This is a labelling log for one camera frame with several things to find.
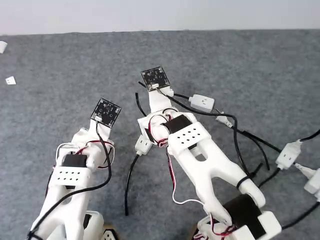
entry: circuit board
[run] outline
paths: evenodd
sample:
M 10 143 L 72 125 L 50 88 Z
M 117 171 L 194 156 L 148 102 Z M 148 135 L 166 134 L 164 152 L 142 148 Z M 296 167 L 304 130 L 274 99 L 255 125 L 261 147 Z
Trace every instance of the circuit board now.
M 141 76 L 149 92 L 170 86 L 170 82 L 162 66 L 142 71 Z
M 91 115 L 91 119 L 112 128 L 121 109 L 120 106 L 101 98 Z

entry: white connector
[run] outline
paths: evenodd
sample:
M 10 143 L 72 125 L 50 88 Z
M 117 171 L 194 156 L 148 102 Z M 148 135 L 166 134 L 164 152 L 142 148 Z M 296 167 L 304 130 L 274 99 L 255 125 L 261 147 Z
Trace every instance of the white connector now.
M 146 155 L 149 150 L 152 147 L 152 142 L 149 139 L 144 138 L 142 135 L 138 138 L 138 141 L 136 141 L 136 144 L 134 146 L 136 150 L 136 154 L 138 155 Z
M 226 125 L 229 128 L 233 127 L 233 124 L 229 121 L 229 119 L 226 116 L 217 116 L 215 120 L 219 123 Z
M 300 140 L 287 143 L 275 161 L 277 167 L 281 170 L 290 168 L 301 153 L 301 144 Z
M 215 100 L 213 98 L 198 94 L 194 94 L 193 96 L 189 97 L 189 102 L 191 103 L 192 108 L 206 113 L 210 113 L 215 104 Z
M 320 202 L 320 168 L 313 170 L 298 163 L 296 163 L 294 166 L 309 179 L 309 181 L 305 184 L 304 189 L 309 193 L 314 194 L 314 196 L 318 199 L 318 202 Z

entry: floor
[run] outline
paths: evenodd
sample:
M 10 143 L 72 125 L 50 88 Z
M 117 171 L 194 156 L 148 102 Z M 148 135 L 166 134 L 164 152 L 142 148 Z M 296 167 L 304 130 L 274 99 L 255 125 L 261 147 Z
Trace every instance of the floor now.
M 124 240 L 185 240 L 205 216 L 196 203 L 172 202 L 165 151 L 153 147 L 132 173 L 130 216 L 124 214 L 124 188 L 134 145 L 140 135 L 139 92 L 148 111 L 140 71 L 163 66 L 176 93 L 215 98 L 215 107 L 234 114 L 239 128 L 279 148 L 319 129 L 320 30 L 152 31 L 2 36 L 0 54 L 0 239 L 25 239 L 40 212 L 56 148 L 69 142 L 103 97 L 123 107 L 110 138 L 116 145 L 112 179 L 92 193 L 89 210 L 99 211 Z M 16 85 L 5 78 L 14 76 Z M 212 139 L 237 162 L 233 133 L 212 117 L 197 116 Z M 249 169 L 263 161 L 259 149 L 239 137 Z M 320 137 L 303 144 L 297 162 L 319 168 Z M 271 169 L 277 153 L 264 147 Z M 176 198 L 196 197 L 174 161 Z M 270 172 L 263 168 L 256 183 Z M 97 173 L 101 183 L 106 171 Z M 281 172 L 262 191 L 264 210 L 286 224 L 316 202 L 304 190 L 307 179 L 294 167 Z M 214 179 L 222 203 L 239 194 Z M 317 240 L 320 210 L 275 240 Z

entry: white plastic piece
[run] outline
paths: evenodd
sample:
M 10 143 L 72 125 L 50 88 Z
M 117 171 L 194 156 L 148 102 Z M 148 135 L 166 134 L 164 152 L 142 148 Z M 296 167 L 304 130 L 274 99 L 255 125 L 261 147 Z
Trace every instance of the white plastic piece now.
M 5 81 L 6 81 L 6 84 L 8 84 L 8 85 L 16 85 L 17 84 L 14 76 L 10 76 L 10 77 L 6 78 Z
M 80 186 L 88 188 L 92 185 L 92 172 L 87 167 L 55 167 L 49 188 L 52 186 Z
M 173 97 L 174 91 L 170 88 L 170 86 L 161 88 L 160 91 L 164 95 L 158 92 L 157 90 L 149 92 L 149 104 L 151 113 L 172 107 L 170 99 L 167 98 L 165 95 Z
M 213 98 L 198 94 L 194 94 L 193 96 L 189 97 L 189 102 L 192 108 L 206 113 L 210 113 L 215 104 L 215 100 Z
M 299 169 L 303 173 L 303 175 L 305 175 L 308 179 L 311 179 L 313 177 L 313 175 L 316 174 L 316 170 L 313 170 L 313 169 L 311 169 L 309 167 L 302 166 L 299 163 L 294 164 L 294 166 L 297 169 Z
M 199 131 L 200 135 L 196 133 L 199 138 L 196 141 L 192 141 L 188 137 L 192 138 L 195 131 Z M 185 145 L 180 141 L 181 138 L 178 137 L 183 137 L 186 142 L 192 141 L 191 143 L 193 145 L 196 144 L 195 148 L 198 148 L 198 150 L 190 151 L 187 146 L 190 147 L 191 143 L 186 143 Z M 236 186 L 246 176 L 243 170 L 228 159 L 199 122 L 170 134 L 168 138 L 168 153 L 175 157 L 194 184 L 196 194 L 204 204 L 204 211 L 207 214 L 211 213 L 219 222 L 231 226 L 232 220 L 229 213 L 215 196 L 212 178 L 218 177 Z M 197 160 L 197 156 L 194 153 L 201 153 L 206 160 Z M 250 179 L 244 181 L 239 190 L 243 194 L 250 195 L 259 208 L 265 205 L 266 199 L 264 195 Z
M 5 41 L 0 41 L 0 54 L 3 54 L 5 52 L 7 45 L 8 43 L 6 43 Z
M 297 157 L 301 153 L 302 142 L 297 140 L 287 143 L 275 163 L 280 169 L 288 169 L 296 161 Z
M 227 125 L 229 128 L 233 127 L 233 124 L 229 121 L 229 119 L 226 116 L 217 116 L 215 120 L 218 121 L 219 123 Z
M 152 142 L 149 139 L 144 138 L 142 135 L 136 141 L 134 146 L 136 150 L 136 154 L 138 155 L 146 155 L 152 147 Z
M 306 183 L 304 189 L 311 194 L 316 194 L 320 191 L 320 168 L 315 171 L 315 174 Z

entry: black wire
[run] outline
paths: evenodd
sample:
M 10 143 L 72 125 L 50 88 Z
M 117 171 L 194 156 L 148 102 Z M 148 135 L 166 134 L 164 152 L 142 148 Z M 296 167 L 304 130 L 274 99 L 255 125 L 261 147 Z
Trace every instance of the black wire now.
M 300 139 L 300 142 L 304 142 L 304 141 L 308 141 L 310 139 L 313 139 L 316 136 L 318 136 L 319 134 L 320 134 L 320 129 L 318 131 L 316 131 L 314 134 L 312 134 L 311 136 L 307 136 L 305 138 Z
M 34 234 L 35 232 L 38 230 L 40 224 L 46 219 L 46 217 L 48 217 L 48 215 L 57 207 L 59 206 L 59 204 L 61 204 L 64 200 L 66 200 L 67 198 L 73 196 L 73 195 L 76 195 L 76 194 L 80 194 L 80 193 L 84 193 L 84 192 L 89 192 L 89 191 L 94 191 L 94 190 L 97 190 L 97 189 L 100 189 L 102 187 L 104 187 L 105 185 L 107 185 L 111 179 L 111 175 L 112 175 L 112 171 L 111 171 L 111 162 L 110 162 L 110 158 L 109 158 L 109 155 L 108 155 L 108 151 L 107 151 L 107 148 L 106 148 L 106 145 L 105 145 L 105 141 L 102 139 L 102 137 L 100 136 L 99 132 L 98 132 L 98 122 L 96 123 L 96 126 L 95 126 L 95 131 L 96 131 L 96 134 L 98 135 L 99 137 L 99 140 L 103 146 L 103 149 L 104 149 L 104 153 L 105 153 L 105 157 L 106 157 L 106 161 L 108 163 L 108 178 L 103 182 L 101 183 L 100 185 L 97 185 L 97 186 L 92 186 L 92 187 L 87 187 L 87 188 L 84 188 L 84 189 L 80 189 L 80 190 L 76 190 L 76 191 L 73 191 L 73 192 L 70 192 L 68 194 L 66 194 L 65 196 L 63 196 L 59 201 L 57 201 L 41 218 L 40 220 L 37 222 L 37 224 L 34 226 L 34 228 L 28 233 L 27 235 L 27 240 L 30 240 L 32 237 L 34 238 Z
M 243 135 L 244 137 L 250 139 L 251 141 L 253 141 L 253 142 L 255 143 L 255 145 L 260 149 L 260 151 L 261 151 L 261 153 L 262 153 L 262 155 L 263 155 L 266 169 L 267 169 L 268 171 L 270 171 L 270 164 L 269 164 L 268 157 L 267 157 L 267 155 L 266 155 L 265 150 L 264 150 L 263 147 L 259 144 L 259 142 L 258 142 L 254 137 L 245 134 L 243 131 L 241 131 L 241 130 L 239 130 L 239 129 L 237 129 L 237 132 L 238 132 L 239 134 Z
M 166 96 L 167 98 L 169 98 L 171 101 L 175 102 L 176 104 L 180 105 L 181 107 L 185 108 L 186 110 L 193 112 L 195 114 L 200 114 L 200 115 L 206 115 L 206 116 L 225 116 L 225 117 L 229 117 L 232 118 L 234 121 L 234 128 L 233 128 L 233 141 L 234 141 L 234 145 L 235 145 L 235 151 L 236 154 L 238 156 L 238 159 L 240 161 L 240 164 L 243 168 L 243 171 L 245 172 L 245 174 L 247 174 L 248 176 L 250 175 L 248 168 L 242 158 L 240 149 L 239 149 L 239 144 L 238 144 L 238 139 L 237 139 L 237 129 L 238 129 L 238 120 L 234 115 L 231 114 L 225 114 L 225 113 L 211 113 L 211 112 L 204 112 L 204 111 L 198 111 L 196 109 L 192 109 L 186 105 L 184 105 L 183 103 L 179 102 L 178 100 L 176 100 L 175 98 L 165 95 L 163 94 L 160 90 L 158 90 L 159 93 L 161 93 L 162 95 Z
M 129 183 L 130 183 L 130 178 L 131 178 L 131 173 L 132 170 L 134 169 L 134 166 L 139 158 L 139 154 L 135 155 L 135 158 L 133 159 L 133 162 L 131 163 L 130 170 L 128 173 L 128 178 L 126 180 L 126 185 L 125 185 L 125 191 L 124 191 L 124 211 L 125 215 L 129 215 L 129 210 L 128 210 L 128 190 L 129 190 Z
M 278 148 L 278 147 L 272 145 L 271 143 L 269 143 L 269 142 L 261 139 L 260 137 L 254 135 L 254 134 L 252 134 L 252 133 L 250 133 L 250 132 L 248 132 L 248 131 L 242 131 L 242 133 L 245 134 L 245 135 L 247 135 L 247 136 L 250 136 L 250 137 L 256 139 L 257 141 L 259 141 L 259 142 L 261 142 L 261 143 L 263 143 L 263 144 L 265 144 L 265 145 L 267 145 L 268 147 L 274 149 L 274 150 L 277 151 L 278 153 L 281 153 L 281 149 L 280 149 L 280 148 Z
M 179 93 L 174 93 L 173 95 L 176 96 L 176 97 L 179 97 L 179 98 L 183 98 L 183 99 L 188 99 L 189 100 L 188 96 L 185 96 L 185 95 L 182 95 L 182 94 L 179 94 Z
M 277 167 L 276 170 L 269 176 L 267 177 L 265 180 L 263 180 L 258 188 L 261 188 L 264 184 L 266 184 L 267 182 L 269 182 L 271 179 L 273 179 L 279 172 L 281 171 L 281 168 Z
M 308 209 L 305 213 L 301 214 L 296 220 L 294 220 L 293 222 L 285 226 L 281 226 L 282 230 L 291 228 L 292 226 L 296 225 L 297 223 L 305 219 L 309 214 L 311 214 L 314 210 L 316 210 L 317 207 L 319 207 L 319 205 L 320 205 L 320 202 L 317 201 L 310 209 Z
M 136 105 L 138 106 L 140 112 L 142 113 L 143 116 L 147 116 L 145 111 L 142 109 L 141 105 L 140 105 L 140 101 L 139 101 L 139 93 L 135 93 L 135 101 L 136 101 Z

